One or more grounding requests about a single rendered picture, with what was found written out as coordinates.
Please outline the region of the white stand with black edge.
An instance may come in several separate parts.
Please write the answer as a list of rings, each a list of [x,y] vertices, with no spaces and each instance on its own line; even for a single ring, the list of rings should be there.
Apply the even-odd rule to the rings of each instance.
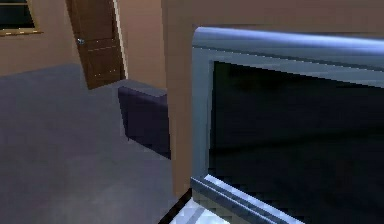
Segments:
[[[158,224],[233,224],[222,206],[189,188]]]

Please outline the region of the dark purple sofa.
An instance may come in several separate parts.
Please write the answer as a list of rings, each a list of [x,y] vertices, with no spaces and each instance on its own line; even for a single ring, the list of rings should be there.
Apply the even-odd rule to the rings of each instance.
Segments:
[[[170,159],[166,91],[133,81],[118,88],[118,99],[126,137]]]

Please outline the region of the silver framed television set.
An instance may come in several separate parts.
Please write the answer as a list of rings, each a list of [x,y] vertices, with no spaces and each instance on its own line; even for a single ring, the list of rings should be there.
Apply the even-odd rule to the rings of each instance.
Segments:
[[[192,158],[229,224],[384,224],[384,40],[198,28]]]

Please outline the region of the brown wooden room door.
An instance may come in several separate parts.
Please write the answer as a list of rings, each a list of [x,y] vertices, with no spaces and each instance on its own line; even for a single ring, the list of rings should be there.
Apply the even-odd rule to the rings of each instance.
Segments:
[[[113,0],[65,0],[86,85],[95,89],[125,77]]]

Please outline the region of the window with wooden frame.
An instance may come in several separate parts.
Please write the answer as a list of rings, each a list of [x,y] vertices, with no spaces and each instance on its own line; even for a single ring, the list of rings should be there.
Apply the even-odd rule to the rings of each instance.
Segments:
[[[33,0],[0,0],[0,36],[41,33],[34,18]]]

